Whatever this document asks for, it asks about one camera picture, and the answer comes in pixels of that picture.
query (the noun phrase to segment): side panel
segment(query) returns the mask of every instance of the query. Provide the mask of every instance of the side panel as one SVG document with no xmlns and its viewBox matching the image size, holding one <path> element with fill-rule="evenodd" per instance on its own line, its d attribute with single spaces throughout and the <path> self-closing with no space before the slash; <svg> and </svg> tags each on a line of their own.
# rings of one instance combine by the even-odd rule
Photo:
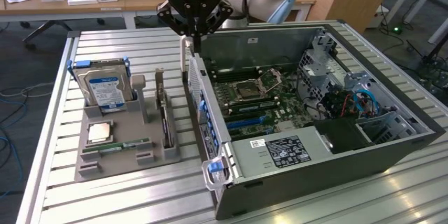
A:
<svg viewBox="0 0 448 224">
<path fill-rule="evenodd" d="M 438 136 L 430 135 L 425 139 L 404 141 L 384 148 L 376 148 L 290 172 L 237 184 L 224 190 L 217 203 L 216 219 L 230 218 L 384 172 L 436 137 Z"/>
</svg>

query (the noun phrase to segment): blue pcie slot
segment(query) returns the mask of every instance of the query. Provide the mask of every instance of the blue pcie slot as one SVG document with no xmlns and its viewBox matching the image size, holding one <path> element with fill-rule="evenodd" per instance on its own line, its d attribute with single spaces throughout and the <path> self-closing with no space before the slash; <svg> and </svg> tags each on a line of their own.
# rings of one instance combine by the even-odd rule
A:
<svg viewBox="0 0 448 224">
<path fill-rule="evenodd" d="M 238 128 L 238 127 L 245 127 L 245 126 L 261 124 L 264 122 L 264 118 L 265 118 L 265 115 L 260 116 L 258 118 L 253 118 L 253 119 L 248 119 L 248 120 L 244 120 L 244 121 L 228 123 L 226 128 L 233 129 L 233 128 Z"/>
</svg>

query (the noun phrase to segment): aluminum table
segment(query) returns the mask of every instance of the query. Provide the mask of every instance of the aluminum table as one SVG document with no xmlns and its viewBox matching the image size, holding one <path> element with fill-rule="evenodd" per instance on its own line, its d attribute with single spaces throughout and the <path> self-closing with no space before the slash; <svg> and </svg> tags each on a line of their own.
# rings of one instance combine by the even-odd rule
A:
<svg viewBox="0 0 448 224">
<path fill-rule="evenodd" d="M 328 23 L 448 129 L 446 107 L 352 28 L 332 21 Z M 178 53 L 178 36 L 165 28 L 86 31 L 66 39 L 18 224 L 448 223 L 448 133 L 384 173 L 237 218 L 216 221 L 182 92 Z M 154 69 L 162 67 L 165 70 L 164 86 L 173 97 L 182 160 L 177 164 L 76 183 L 84 101 L 77 84 L 66 74 L 65 62 L 124 56 L 130 59 L 132 73 L 145 75 L 145 95 L 154 92 Z M 340 53 L 338 58 L 349 69 L 360 67 L 348 55 Z"/>
</svg>

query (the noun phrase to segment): chair leg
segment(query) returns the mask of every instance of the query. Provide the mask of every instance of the chair leg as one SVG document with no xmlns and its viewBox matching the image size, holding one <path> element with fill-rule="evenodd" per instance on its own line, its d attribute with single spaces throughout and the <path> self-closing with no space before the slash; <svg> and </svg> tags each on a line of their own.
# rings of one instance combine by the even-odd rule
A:
<svg viewBox="0 0 448 224">
<path fill-rule="evenodd" d="M 56 25 L 60 25 L 66 31 L 73 31 L 64 21 L 56 21 Z"/>
<path fill-rule="evenodd" d="M 41 34 L 52 25 L 54 25 L 54 20 L 46 21 L 28 36 L 24 38 L 22 42 L 28 43 L 38 34 Z"/>
</svg>

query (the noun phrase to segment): blue cable on floor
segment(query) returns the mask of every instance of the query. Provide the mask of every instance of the blue cable on floor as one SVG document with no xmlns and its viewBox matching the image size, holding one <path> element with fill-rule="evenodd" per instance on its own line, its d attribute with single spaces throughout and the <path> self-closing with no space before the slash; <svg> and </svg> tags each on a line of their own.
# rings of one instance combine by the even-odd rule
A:
<svg viewBox="0 0 448 224">
<path fill-rule="evenodd" d="M 14 123 L 17 123 L 22 119 L 22 117 L 26 114 L 26 105 L 24 103 L 21 103 L 21 102 L 9 102 L 9 101 L 2 100 L 2 99 L 0 99 L 0 102 L 8 103 L 8 104 L 17 104 L 17 105 L 22 106 L 22 114 L 21 114 L 21 116 L 13 122 L 10 122 L 6 126 L 0 126 L 0 128 L 5 129 L 6 127 L 12 126 Z"/>
<path fill-rule="evenodd" d="M 0 140 L 2 140 L 2 141 L 6 142 L 6 144 L 10 146 L 12 153 L 14 154 L 13 156 L 14 156 L 14 158 L 16 158 L 17 165 L 18 165 L 18 180 L 17 180 L 17 183 L 20 183 L 20 182 L 21 182 L 21 179 L 22 179 L 22 169 L 21 169 L 21 164 L 20 164 L 20 159 L 18 159 L 18 155 L 17 155 L 16 147 L 14 147 L 14 145 L 9 142 L 9 140 L 8 140 L 6 138 L 0 137 Z M 0 195 L 0 199 L 2 199 L 2 197 L 5 197 L 5 196 L 8 195 L 9 192 L 10 192 L 10 190 L 6 191 L 6 192 L 4 192 L 4 193 Z"/>
<path fill-rule="evenodd" d="M 17 104 L 17 105 L 21 105 L 21 107 L 22 107 L 22 114 L 20 115 L 20 117 L 16 120 L 13 120 L 6 126 L 0 126 L 0 129 L 5 129 L 6 127 L 10 127 L 14 123 L 17 123 L 22 119 L 22 117 L 25 116 L 25 113 L 26 113 L 26 105 L 24 103 L 21 103 L 21 102 L 9 102 L 9 101 L 5 101 L 2 99 L 0 99 L 0 102 L 8 103 L 8 104 Z M 18 159 L 18 154 L 17 154 L 16 146 L 13 145 L 13 143 L 9 141 L 8 138 L 0 137 L 0 140 L 5 141 L 5 144 L 9 145 L 9 148 L 12 150 L 13 156 L 14 156 L 16 161 L 17 161 L 17 165 L 18 165 L 18 180 L 17 180 L 17 184 L 18 184 L 21 182 L 21 179 L 22 179 L 22 168 L 21 168 L 21 163 L 20 163 L 20 159 Z M 2 199 L 8 195 L 8 193 L 10 191 L 12 190 L 5 191 L 0 195 L 0 199 Z"/>
</svg>

